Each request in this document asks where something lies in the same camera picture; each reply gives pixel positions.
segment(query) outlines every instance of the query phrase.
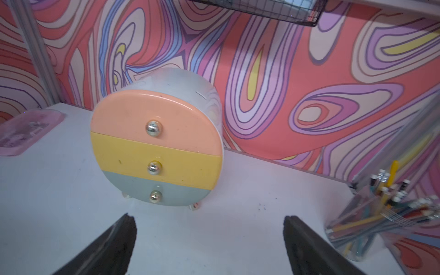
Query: wire basket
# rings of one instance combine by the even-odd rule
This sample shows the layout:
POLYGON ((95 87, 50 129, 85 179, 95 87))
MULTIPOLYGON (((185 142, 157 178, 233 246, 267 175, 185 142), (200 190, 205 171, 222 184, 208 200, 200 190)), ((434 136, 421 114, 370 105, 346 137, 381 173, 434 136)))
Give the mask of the wire basket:
POLYGON ((252 15, 314 27, 327 0, 191 0, 252 15))

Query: psychedelic wallpaper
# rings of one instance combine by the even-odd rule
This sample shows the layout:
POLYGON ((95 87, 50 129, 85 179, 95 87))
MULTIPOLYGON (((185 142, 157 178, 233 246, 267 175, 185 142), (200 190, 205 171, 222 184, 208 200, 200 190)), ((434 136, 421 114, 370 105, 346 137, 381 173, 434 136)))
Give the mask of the psychedelic wallpaper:
POLYGON ((11 11, 0 2, 0 123, 48 100, 11 11))
MULTIPOLYGON (((190 70, 220 94, 225 147, 341 180, 440 91, 440 22, 418 15, 330 0, 310 28, 187 0, 31 4, 66 103, 92 110, 151 70, 190 70)), ((440 194, 438 141, 402 170, 423 171, 412 196, 440 194)), ((435 274, 438 226, 413 236, 404 264, 435 274)))

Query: pink plastic container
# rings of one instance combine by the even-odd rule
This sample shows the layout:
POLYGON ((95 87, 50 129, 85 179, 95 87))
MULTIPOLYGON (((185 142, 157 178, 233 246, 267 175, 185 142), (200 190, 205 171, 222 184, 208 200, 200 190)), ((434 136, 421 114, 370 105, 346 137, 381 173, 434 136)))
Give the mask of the pink plastic container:
POLYGON ((28 110, 0 124, 0 156, 20 155, 64 120, 56 110, 28 110))

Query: drawer knob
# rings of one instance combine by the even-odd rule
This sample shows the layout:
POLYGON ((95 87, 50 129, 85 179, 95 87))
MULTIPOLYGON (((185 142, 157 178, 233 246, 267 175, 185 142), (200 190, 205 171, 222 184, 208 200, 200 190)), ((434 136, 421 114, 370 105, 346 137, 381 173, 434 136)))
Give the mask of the drawer knob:
POLYGON ((159 191, 157 191, 157 190, 154 190, 154 191, 151 192, 151 194, 150 194, 150 202, 152 202, 152 203, 158 203, 158 202, 160 202, 160 201, 161 201, 161 198, 162 198, 162 193, 159 192, 159 191))
POLYGON ((150 136, 156 137, 156 136, 160 135, 161 130, 162 130, 162 125, 160 122, 158 122, 156 120, 150 120, 147 123, 147 126, 145 127, 145 129, 147 130, 147 133, 150 136))
POLYGON ((158 161, 152 161, 148 164, 148 172, 155 176, 158 175, 162 170, 162 164, 158 161))

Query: clear cup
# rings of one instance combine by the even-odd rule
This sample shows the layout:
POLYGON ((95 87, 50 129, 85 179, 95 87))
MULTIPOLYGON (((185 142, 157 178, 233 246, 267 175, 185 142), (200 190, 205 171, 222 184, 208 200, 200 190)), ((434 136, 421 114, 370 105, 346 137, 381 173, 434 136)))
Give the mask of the clear cup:
POLYGON ((410 220, 402 216, 409 212, 416 214, 409 211, 408 204, 388 208, 381 200, 381 196, 366 186, 338 216, 326 223, 330 243, 344 257, 362 261, 381 249, 391 248, 423 224, 419 222, 423 217, 410 220))

